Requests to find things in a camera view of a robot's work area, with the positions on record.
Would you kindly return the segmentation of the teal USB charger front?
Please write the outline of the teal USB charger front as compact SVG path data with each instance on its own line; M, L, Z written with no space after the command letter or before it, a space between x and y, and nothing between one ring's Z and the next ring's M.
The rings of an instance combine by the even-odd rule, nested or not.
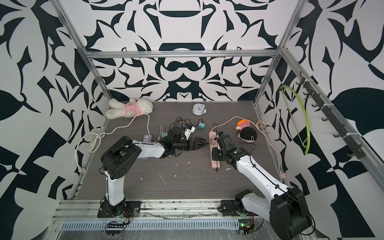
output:
M203 122L198 123L197 129L198 131L203 131L205 129L205 124Z

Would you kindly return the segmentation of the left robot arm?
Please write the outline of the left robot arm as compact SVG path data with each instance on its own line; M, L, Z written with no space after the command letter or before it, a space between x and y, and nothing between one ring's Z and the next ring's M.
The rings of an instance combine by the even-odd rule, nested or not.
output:
M124 178L136 160L145 158L162 159L176 150L195 151L207 145L204 138L163 137L154 143L138 142L128 136L122 137L101 157L107 191L101 201L102 217L115 217L123 214L127 207L124 195Z

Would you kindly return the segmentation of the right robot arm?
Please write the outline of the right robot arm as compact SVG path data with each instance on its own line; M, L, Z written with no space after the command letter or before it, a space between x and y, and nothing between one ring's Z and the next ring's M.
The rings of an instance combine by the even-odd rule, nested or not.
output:
M264 195L260 198L253 192L241 192L237 196L240 211L256 214L268 221L281 240L291 240L316 226L301 190L290 188L273 177L247 150L237 147L228 134L220 132L217 143L218 147L213 148L213 159L234 167Z

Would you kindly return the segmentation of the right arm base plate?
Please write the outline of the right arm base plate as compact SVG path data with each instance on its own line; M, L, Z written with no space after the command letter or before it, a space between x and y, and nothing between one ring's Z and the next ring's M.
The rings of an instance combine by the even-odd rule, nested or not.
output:
M223 216L249 217L252 214L259 215L266 209L265 205L255 199L244 198L242 200L222 200L218 207Z

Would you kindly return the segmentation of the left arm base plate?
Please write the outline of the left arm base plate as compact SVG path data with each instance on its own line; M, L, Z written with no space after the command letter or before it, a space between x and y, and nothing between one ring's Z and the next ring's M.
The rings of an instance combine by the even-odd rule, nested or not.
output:
M116 206L112 206L106 199L100 202L100 208L97 214L98 218L131 218L138 215L141 211L141 201L122 201Z

